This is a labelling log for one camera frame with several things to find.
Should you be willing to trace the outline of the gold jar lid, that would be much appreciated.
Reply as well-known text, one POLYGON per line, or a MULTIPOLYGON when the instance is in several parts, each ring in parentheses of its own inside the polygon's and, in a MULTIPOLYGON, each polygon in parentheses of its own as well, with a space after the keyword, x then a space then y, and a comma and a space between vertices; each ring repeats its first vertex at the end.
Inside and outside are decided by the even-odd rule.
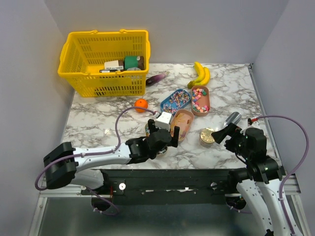
POLYGON ((202 129, 201 132, 200 132, 200 139, 214 140, 214 138, 212 136, 213 132, 214 132, 214 129, 212 129, 212 128, 204 128, 204 129, 202 129))

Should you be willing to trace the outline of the clear plastic jar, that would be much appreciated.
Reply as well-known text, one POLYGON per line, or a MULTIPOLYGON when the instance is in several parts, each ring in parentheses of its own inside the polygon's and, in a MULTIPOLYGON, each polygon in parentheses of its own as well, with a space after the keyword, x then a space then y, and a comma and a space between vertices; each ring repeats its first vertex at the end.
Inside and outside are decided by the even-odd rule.
POLYGON ((214 140, 200 139, 200 144, 205 148, 210 148, 211 146, 213 146, 214 143, 215 143, 214 140))

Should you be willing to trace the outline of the metal candy scoop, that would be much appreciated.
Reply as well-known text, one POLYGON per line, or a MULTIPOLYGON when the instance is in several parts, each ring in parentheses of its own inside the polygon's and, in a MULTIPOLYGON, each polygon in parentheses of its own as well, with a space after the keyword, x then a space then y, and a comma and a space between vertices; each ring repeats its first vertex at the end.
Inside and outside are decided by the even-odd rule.
POLYGON ((239 112, 233 112, 231 115, 223 123, 223 128, 227 127, 229 124, 237 125, 238 122, 241 120, 242 115, 239 112))

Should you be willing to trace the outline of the blue tray swirl lollipops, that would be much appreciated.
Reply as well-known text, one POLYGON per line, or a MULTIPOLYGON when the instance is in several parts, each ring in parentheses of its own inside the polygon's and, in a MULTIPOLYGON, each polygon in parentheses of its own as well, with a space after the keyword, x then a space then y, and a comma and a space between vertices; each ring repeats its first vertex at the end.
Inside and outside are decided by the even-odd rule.
POLYGON ((174 115, 191 102, 191 94, 185 89, 177 89, 160 103, 160 110, 174 115))

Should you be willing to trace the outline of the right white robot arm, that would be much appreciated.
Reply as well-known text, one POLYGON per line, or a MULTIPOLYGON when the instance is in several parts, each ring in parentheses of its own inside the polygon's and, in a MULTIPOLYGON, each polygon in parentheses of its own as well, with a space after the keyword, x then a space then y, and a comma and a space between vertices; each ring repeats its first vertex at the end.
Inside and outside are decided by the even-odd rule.
POLYGON ((300 236, 302 233, 289 208, 283 189, 283 176, 277 162, 266 154, 267 138, 263 130, 242 130, 230 123, 212 133, 216 143, 245 159, 246 167, 229 172, 227 189, 245 199, 262 236, 300 236))

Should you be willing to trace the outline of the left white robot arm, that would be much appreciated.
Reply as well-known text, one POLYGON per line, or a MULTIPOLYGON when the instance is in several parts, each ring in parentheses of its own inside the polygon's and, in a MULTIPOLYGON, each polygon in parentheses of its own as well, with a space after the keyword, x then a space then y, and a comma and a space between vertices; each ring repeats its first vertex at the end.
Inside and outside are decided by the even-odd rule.
POLYGON ((165 147, 177 147, 180 128, 173 131, 157 127, 150 119, 148 137, 127 140, 119 147, 79 149, 70 142, 57 146, 43 159, 47 189, 59 189, 68 184, 82 185, 104 194, 109 189, 108 180, 98 167, 105 165, 129 165, 155 159, 165 147))

